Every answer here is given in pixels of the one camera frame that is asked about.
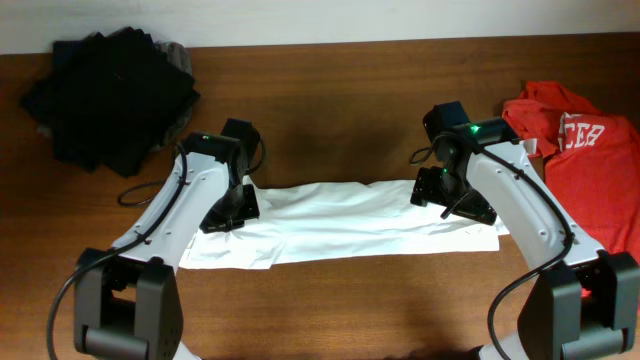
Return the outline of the white printed t-shirt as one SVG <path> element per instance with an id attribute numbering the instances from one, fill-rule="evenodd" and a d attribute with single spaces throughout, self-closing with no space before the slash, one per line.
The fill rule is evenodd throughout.
<path id="1" fill-rule="evenodd" d="M 197 232 L 179 265 L 266 270 L 340 258 L 498 250 L 508 232 L 503 222 L 443 218 L 440 205 L 411 204 L 413 185 L 393 180 L 258 189 L 258 218 L 230 232 Z"/>

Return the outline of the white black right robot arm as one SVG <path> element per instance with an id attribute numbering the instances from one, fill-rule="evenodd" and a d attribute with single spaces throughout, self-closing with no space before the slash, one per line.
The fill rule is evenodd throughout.
<path id="1" fill-rule="evenodd" d="M 601 359 L 630 351 L 639 305 L 639 265 L 611 254 L 564 210 L 502 118 L 469 120 L 460 102 L 434 106 L 422 124 L 426 158 L 412 204 L 482 224 L 502 221 L 528 272 L 501 290 L 487 315 L 490 343 L 471 359 Z"/>

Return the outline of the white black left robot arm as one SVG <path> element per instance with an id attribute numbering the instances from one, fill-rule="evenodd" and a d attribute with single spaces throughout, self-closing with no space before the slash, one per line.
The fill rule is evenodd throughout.
<path id="1" fill-rule="evenodd" d="M 176 274 L 194 236 L 259 217 L 245 183 L 264 143 L 248 121 L 218 135 L 193 132 L 141 217 L 107 250 L 86 249 L 74 278 L 74 347 L 96 359 L 191 359 Z"/>

